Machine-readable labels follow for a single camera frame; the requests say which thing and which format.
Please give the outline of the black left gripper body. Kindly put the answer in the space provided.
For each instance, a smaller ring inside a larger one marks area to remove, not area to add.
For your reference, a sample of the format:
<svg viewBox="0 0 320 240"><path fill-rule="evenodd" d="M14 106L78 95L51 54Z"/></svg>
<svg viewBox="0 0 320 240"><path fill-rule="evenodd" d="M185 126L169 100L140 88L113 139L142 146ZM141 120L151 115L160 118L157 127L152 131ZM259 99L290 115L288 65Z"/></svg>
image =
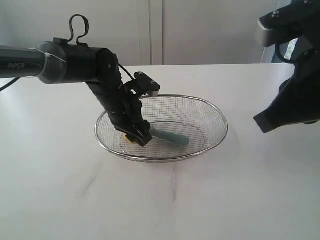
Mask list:
<svg viewBox="0 0 320 240"><path fill-rule="evenodd" d="M117 55L102 48L96 53L96 63L96 77L87 81L87 86L114 127L134 129L135 124L144 121L141 114L142 103L125 87Z"/></svg>

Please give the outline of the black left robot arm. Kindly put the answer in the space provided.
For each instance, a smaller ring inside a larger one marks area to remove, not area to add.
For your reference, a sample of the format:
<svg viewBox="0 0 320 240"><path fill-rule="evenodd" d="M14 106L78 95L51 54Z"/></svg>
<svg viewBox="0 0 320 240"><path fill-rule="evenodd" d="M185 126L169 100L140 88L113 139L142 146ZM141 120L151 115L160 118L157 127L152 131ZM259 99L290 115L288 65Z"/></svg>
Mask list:
<svg viewBox="0 0 320 240"><path fill-rule="evenodd" d="M56 38L37 48L0 47L0 77L36 77L47 85L86 83L100 102L114 128L144 147L152 140L151 125L143 119L140 97L152 91L146 75L131 75L123 83L115 53L107 48L68 44Z"/></svg>

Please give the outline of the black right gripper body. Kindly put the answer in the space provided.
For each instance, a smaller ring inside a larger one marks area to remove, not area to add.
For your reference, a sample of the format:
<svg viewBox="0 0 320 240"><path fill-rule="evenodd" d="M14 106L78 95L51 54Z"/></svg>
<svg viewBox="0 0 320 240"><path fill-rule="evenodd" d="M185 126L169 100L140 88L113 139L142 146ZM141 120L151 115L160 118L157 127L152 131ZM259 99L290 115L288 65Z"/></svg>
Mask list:
<svg viewBox="0 0 320 240"><path fill-rule="evenodd" d="M295 66L293 76L283 83L269 108L290 109L303 116L305 125L320 120L320 53Z"/></svg>

